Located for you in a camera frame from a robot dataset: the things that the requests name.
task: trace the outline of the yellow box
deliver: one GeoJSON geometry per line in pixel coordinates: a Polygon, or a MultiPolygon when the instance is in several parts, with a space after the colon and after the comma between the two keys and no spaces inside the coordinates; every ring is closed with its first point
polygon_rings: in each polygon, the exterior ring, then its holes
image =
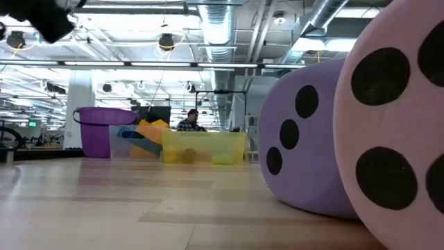
{"type": "Polygon", "coordinates": [[[245,133],[162,132],[165,163],[241,165],[245,133]]]}

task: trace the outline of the man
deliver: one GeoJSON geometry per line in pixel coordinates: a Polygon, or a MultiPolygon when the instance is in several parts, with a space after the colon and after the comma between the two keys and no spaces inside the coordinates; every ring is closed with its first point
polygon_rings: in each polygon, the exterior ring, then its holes
{"type": "Polygon", "coordinates": [[[199,112],[197,109],[191,109],[188,112],[188,117],[179,122],[178,131],[206,131],[203,127],[197,124],[197,119],[199,117],[199,112]]]}

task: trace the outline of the purple dice cushion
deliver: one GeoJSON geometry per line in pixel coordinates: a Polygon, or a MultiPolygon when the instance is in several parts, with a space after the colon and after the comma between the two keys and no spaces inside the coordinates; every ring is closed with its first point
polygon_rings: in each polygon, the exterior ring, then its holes
{"type": "Polygon", "coordinates": [[[350,52],[334,104],[339,170],[390,250],[444,249],[444,1],[395,0],[350,52]]]}
{"type": "Polygon", "coordinates": [[[272,88],[259,117],[259,161],[274,195],[325,215],[355,218],[333,145],[333,102],[344,59],[304,67],[272,88]]]}

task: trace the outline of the clear plastic bin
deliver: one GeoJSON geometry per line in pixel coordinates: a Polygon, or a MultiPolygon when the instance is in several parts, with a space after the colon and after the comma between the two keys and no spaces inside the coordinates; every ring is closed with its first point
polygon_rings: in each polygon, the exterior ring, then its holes
{"type": "Polygon", "coordinates": [[[241,165],[246,134],[164,131],[162,142],[164,163],[241,165]]]}
{"type": "Polygon", "coordinates": [[[110,126],[111,159],[160,160],[162,132],[156,126],[110,126]]]}

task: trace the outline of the wooden floor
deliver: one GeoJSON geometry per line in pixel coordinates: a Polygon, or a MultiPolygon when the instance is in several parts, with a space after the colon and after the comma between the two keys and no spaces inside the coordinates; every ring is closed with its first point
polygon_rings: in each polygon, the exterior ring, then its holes
{"type": "Polygon", "coordinates": [[[96,159],[0,166],[0,249],[385,249],[359,222],[296,210],[258,165],[96,159]]]}

